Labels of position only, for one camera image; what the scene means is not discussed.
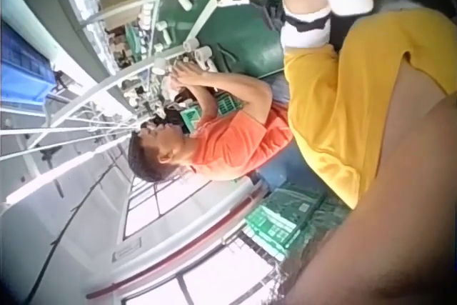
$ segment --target green plastic basket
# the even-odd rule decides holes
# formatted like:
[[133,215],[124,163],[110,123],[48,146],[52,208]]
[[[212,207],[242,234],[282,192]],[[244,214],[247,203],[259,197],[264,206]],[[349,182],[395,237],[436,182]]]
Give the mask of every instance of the green plastic basket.
[[125,25],[125,30],[127,44],[130,46],[130,50],[134,56],[135,62],[138,62],[141,60],[141,43],[138,35],[138,30],[131,24]]
[[323,203],[314,211],[307,225],[301,230],[290,250],[300,250],[308,244],[318,232],[329,230],[339,226],[349,215],[351,210],[340,199],[329,195]]
[[[236,102],[230,94],[222,94],[217,98],[219,116],[224,116],[236,111],[240,104]],[[190,109],[181,111],[181,118],[190,132],[195,131],[196,125],[201,118],[201,108],[199,105],[192,106]]]
[[326,197],[315,189],[302,189],[300,193],[296,189],[282,186],[246,217],[255,235],[268,245],[264,248],[287,254]]

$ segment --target orange t-shirt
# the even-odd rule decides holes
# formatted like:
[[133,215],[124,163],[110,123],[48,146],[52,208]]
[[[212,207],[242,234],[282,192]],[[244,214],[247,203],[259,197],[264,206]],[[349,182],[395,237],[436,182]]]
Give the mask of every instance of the orange t-shirt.
[[214,181],[233,180],[258,168],[293,138],[288,127],[287,108],[271,105],[264,125],[243,110],[202,118],[192,137],[198,148],[192,167]]

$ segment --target skin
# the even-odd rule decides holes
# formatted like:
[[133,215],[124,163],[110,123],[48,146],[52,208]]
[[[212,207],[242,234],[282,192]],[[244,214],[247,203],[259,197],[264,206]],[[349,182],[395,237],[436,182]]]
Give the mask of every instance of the skin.
[[[265,124],[271,108],[272,93],[264,81],[240,74],[222,74],[203,71],[192,63],[177,63],[171,77],[175,88],[187,87],[202,108],[202,118],[217,117],[217,103],[204,87],[222,89],[233,94],[244,103],[243,109],[249,116]],[[179,126],[165,125],[145,128],[139,133],[146,155],[159,151],[158,159],[163,164],[191,164],[198,148],[197,140],[183,134]]]
[[[295,14],[328,4],[284,3]],[[444,98],[429,76],[402,62],[376,181],[304,270],[287,305],[438,304],[401,284],[440,283],[454,266],[457,111],[456,98]],[[382,296],[398,286],[403,296]]]

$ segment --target ear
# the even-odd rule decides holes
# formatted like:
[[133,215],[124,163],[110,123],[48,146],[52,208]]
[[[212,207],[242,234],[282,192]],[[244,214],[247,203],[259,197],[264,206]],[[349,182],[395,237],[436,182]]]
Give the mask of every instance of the ear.
[[173,154],[170,152],[164,155],[159,155],[158,159],[161,164],[169,164],[173,159]]

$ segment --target window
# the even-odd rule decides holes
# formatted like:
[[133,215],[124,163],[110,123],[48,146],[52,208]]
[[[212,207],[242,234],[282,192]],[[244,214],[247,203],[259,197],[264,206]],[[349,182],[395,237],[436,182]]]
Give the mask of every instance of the window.
[[230,244],[219,246],[171,281],[123,304],[259,305],[274,284],[273,259],[240,231]]
[[162,184],[134,179],[127,205],[124,239],[142,230],[202,189],[209,180],[187,173]]
[[126,305],[188,305],[176,279],[166,284],[129,299]]
[[195,305],[229,305],[271,270],[255,251],[237,240],[184,274],[184,281]]

